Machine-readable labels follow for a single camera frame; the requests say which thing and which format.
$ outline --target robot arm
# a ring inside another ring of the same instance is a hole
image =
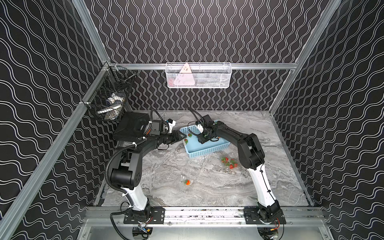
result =
[[[202,117],[200,122],[205,126],[202,134],[198,136],[200,143],[222,137],[237,146],[239,161],[248,169],[256,188],[259,219],[267,223],[272,222],[277,215],[282,215],[279,202],[273,195],[265,174],[265,154],[257,136],[253,133],[248,135],[238,132],[221,121],[214,122],[209,115]]]
[[[201,125],[201,123],[203,127],[198,126],[198,128],[202,131],[202,134],[197,136],[200,143],[203,144],[215,137],[222,137],[237,146],[239,161],[243,167],[248,169],[257,191],[259,207],[257,218],[264,223],[273,222],[276,217],[284,219],[281,218],[283,216],[282,210],[271,191],[265,174],[265,154],[257,136],[253,133],[248,135],[238,132],[221,121],[214,122],[209,115],[202,117],[196,124]],[[146,141],[133,149],[127,150],[126,160],[129,162],[129,167],[120,164],[121,156],[119,155],[112,160],[113,164],[111,164],[107,177],[110,178],[113,185],[127,191],[133,201],[133,203],[130,202],[134,211],[143,211],[149,206],[147,198],[139,185],[142,157],[157,149],[161,144],[173,144],[186,138],[186,135],[180,131],[170,129],[174,125],[175,122],[171,119],[167,121],[153,120],[150,124],[149,134],[146,135]],[[148,217],[148,212],[146,211],[143,215]]]

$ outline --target blue plastic basket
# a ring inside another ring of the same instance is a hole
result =
[[[189,129],[195,134],[200,133],[196,125],[189,126]],[[180,128],[180,131],[187,135],[186,139],[188,140],[188,143],[186,144],[184,140],[183,143],[185,150],[187,151],[190,158],[226,149],[230,144],[230,142],[223,139],[222,137],[217,142],[208,141],[204,144],[201,144],[199,143],[195,135],[192,135],[192,137],[188,137],[188,134],[190,133],[188,127],[182,127]]]

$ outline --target wavy white line pattern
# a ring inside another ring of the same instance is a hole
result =
[[[384,1],[344,0],[276,119],[337,240],[384,239]]]
[[[328,0],[85,2],[115,63],[291,63]]]
[[[116,147],[116,125],[84,115],[12,239],[77,238]]]
[[[0,219],[100,68],[70,0],[0,0]]]
[[[127,75],[124,70],[115,73],[117,77]],[[129,100],[136,110],[268,110],[288,73],[236,70],[226,89],[175,89],[167,87],[164,71],[139,71]]]

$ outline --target clear plastic container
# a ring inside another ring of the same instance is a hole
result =
[[[181,182],[181,185],[188,187],[192,185],[193,179],[185,175],[180,175],[180,182]]]
[[[223,156],[220,160],[224,166],[224,169],[227,171],[235,169],[240,165],[240,163],[237,160],[230,158],[228,156]]]
[[[227,88],[231,63],[166,63],[169,88]]]

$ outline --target white wire basket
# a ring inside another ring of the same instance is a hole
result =
[[[227,88],[231,63],[166,63],[169,88]]]

